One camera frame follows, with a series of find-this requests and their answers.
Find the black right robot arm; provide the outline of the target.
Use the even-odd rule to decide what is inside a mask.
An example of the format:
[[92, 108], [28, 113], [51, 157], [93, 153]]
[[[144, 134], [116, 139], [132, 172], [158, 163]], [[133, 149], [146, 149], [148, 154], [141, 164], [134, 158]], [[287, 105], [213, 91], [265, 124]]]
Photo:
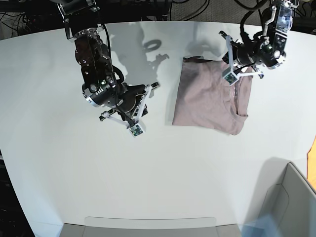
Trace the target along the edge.
[[108, 107], [100, 119], [118, 113], [130, 125], [142, 116], [146, 85], [130, 86], [122, 71], [113, 65], [110, 36], [102, 41], [100, 31], [107, 31], [94, 0], [63, 0], [57, 4], [65, 24], [66, 37], [75, 43], [75, 59], [83, 76], [82, 93], [94, 107]]

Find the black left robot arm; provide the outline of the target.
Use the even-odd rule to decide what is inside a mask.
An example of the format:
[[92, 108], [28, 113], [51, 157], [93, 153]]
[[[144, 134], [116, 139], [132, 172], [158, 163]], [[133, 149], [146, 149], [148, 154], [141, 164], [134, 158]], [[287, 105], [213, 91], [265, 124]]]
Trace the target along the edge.
[[265, 66], [274, 69], [283, 63], [286, 53], [285, 45], [288, 33], [293, 24], [293, 10], [299, 6], [298, 0], [273, 0], [261, 14], [262, 30], [253, 35], [251, 39], [245, 31], [246, 20], [255, 12], [259, 11], [266, 3], [261, 0], [254, 7], [248, 7], [240, 1], [236, 3], [247, 13], [240, 22], [241, 42], [229, 40], [227, 49], [232, 50], [232, 59], [226, 53], [222, 60], [235, 67]]

